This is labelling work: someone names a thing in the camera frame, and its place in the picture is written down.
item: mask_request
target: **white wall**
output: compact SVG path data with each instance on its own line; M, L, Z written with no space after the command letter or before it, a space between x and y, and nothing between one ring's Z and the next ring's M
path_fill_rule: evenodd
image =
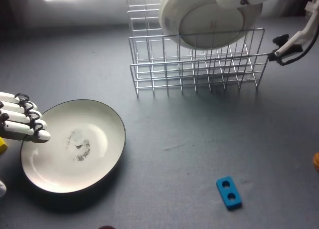
M294 0L269 0L264 17L280 16ZM21 27L128 23L126 0L10 0Z

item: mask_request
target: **gray tabletop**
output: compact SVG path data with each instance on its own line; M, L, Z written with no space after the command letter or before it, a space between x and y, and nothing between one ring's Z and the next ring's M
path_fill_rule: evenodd
M293 35L302 19L259 22L272 39ZM129 71L127 27L41 30L0 45L0 91L23 92L41 111L94 99L114 108L127 130L120 164L87 203L40 195L20 167L20 143L0 156L8 192L1 229L283 229L319 227L319 43L302 60L269 63L253 84L225 95L192 89L141 92ZM232 176L243 208L229 212L216 180Z

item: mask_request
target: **robotic hand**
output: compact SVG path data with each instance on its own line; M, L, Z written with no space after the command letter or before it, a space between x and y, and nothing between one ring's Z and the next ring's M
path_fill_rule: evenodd
M222 8L239 8L248 4L258 4L267 0L216 0L217 4ZM269 61L276 61L284 66L298 61L304 57L312 48L319 36L319 0L308 2L306 8L308 24L302 31L298 31L291 39L288 34L278 36L273 39L278 48L268 55ZM311 40L306 50L302 45ZM290 57L294 54L301 53L298 57L282 62L283 58Z
M50 134L45 131L47 124L41 118L42 114L27 95L0 92L0 154L6 149L2 138L35 143L50 140ZM0 181L0 197L5 192L6 187Z

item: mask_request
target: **black cable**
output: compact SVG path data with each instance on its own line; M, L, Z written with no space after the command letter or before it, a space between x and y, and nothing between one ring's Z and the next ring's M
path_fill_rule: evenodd
M288 65L288 64L291 64L291 63L294 63L296 61L298 61L299 59L303 58L309 51L310 49L313 47L313 45L315 44L317 38L319 36L319 24L317 26L317 30L316 30L316 33L311 41L311 43L309 44L309 46L307 47L307 49L302 53L300 54L298 57L296 58L293 58L293 59L290 59L288 60L287 62L282 62L281 60L278 62L278 64L280 64L281 66L285 66L285 65Z

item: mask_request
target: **metal wire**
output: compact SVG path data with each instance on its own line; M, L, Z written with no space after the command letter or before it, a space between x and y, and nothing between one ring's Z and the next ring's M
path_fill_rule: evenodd
M206 34L187 34L165 36L159 24L161 0L126 0L128 5L129 38L133 64L130 66L136 95L139 90L179 87L200 87L213 90L222 86L226 91L229 84L236 84L238 90L242 83L254 82L260 85L267 65L267 54L260 54L264 37L263 28L242 31L206 33L214 39L225 33L242 33L237 42L218 49L189 50L181 46L185 36L195 37L195 45L200 36Z

